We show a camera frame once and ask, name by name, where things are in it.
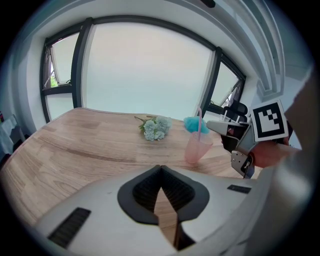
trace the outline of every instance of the pink cup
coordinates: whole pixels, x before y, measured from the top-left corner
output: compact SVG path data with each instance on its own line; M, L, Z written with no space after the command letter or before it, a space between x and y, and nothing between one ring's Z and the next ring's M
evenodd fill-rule
M198 162L213 145L213 140L209 134L201 133L200 135L200 140L198 140L198 132L191 133L186 146L184 157L190 164Z

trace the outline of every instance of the frosted glass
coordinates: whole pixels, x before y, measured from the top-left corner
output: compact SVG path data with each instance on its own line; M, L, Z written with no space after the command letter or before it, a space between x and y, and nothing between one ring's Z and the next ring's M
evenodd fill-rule
M90 37L82 74L85 107L180 120L196 113L211 50L177 32L139 23L99 24Z
M59 85L71 79L71 65L79 33L73 34L52 45L51 56L54 73Z
M227 96L231 94L231 90L235 86L237 81L238 78L235 76L235 74L223 63L221 63L218 77L216 79L215 87L211 97L211 100L214 102L214 104L220 106L222 103L224 103Z
M46 104L50 120L53 120L74 108L72 93L47 95Z

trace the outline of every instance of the flower bouquet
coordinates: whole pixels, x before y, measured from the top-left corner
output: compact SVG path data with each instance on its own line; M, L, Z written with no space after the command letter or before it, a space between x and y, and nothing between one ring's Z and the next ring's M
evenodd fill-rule
M146 120L136 116L135 118L143 122L139 128L143 131L145 139L151 142L163 139L172 126L170 117L157 116Z

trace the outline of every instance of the wooden table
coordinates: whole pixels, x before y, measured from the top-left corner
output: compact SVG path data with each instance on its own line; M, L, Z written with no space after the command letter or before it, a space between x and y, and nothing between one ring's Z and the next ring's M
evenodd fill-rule
M212 149L197 163L184 160L190 133L172 120L164 139L147 141L135 116L75 108L28 138L0 172L0 181L17 212L29 225L85 185L152 165L170 165L224 177L241 178L230 163L219 134L211 131ZM155 206L159 224L172 242L176 213L161 190Z

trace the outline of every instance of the window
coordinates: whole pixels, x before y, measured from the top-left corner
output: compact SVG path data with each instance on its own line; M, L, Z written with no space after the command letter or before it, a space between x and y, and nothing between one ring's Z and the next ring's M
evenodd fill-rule
M235 74L223 61L220 63L219 73L215 83L209 106L206 111L221 114L224 107L239 101L244 87L245 77Z
M71 69L82 23L45 39L40 71L40 96L46 122L73 109Z
M49 78L43 89L71 85L72 58L79 33L73 34L47 46Z
M175 31L142 23L94 28L82 94L90 109L193 116L214 52Z
M47 123L77 107L183 120L199 105L222 113L244 80L220 47L177 24L88 17L46 38L40 96Z

